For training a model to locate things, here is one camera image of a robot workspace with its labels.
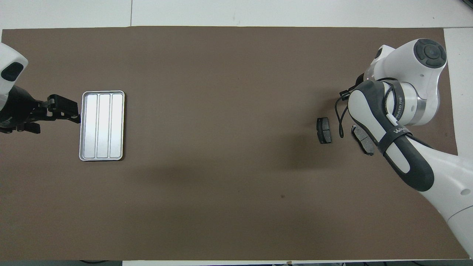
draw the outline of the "cable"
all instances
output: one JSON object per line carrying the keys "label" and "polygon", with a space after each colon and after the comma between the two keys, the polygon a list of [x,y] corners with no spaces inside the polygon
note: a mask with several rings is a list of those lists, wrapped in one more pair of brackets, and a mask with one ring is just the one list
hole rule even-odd
{"label": "cable", "polygon": [[393,91],[393,86],[389,86],[389,89],[387,90],[384,98],[383,98],[383,106],[384,106],[384,110],[386,111],[386,115],[387,115],[387,105],[386,105],[386,102],[387,102],[387,97],[389,95],[389,93],[392,91],[393,92],[393,97],[394,97],[394,100],[396,100],[396,95],[394,95],[394,91]]}
{"label": "cable", "polygon": [[340,135],[340,137],[343,139],[344,137],[344,133],[343,133],[343,126],[342,126],[342,121],[343,121],[343,117],[345,116],[345,113],[347,112],[348,110],[348,106],[345,107],[345,110],[343,111],[342,115],[340,116],[338,114],[338,108],[337,108],[337,105],[338,105],[338,102],[340,102],[342,98],[338,98],[338,100],[335,102],[335,114],[337,115],[337,120],[338,120],[338,134]]}
{"label": "cable", "polygon": [[420,264],[420,263],[418,263],[416,261],[413,261],[413,260],[411,260],[411,262],[414,263],[415,265],[418,265],[418,266],[429,266],[429,265],[425,265],[425,264]]}
{"label": "cable", "polygon": [[108,261],[108,260],[99,260],[99,261],[80,260],[80,261],[82,261],[83,263],[87,263],[87,264],[98,264],[98,263],[102,263],[102,262],[105,262],[105,261]]}

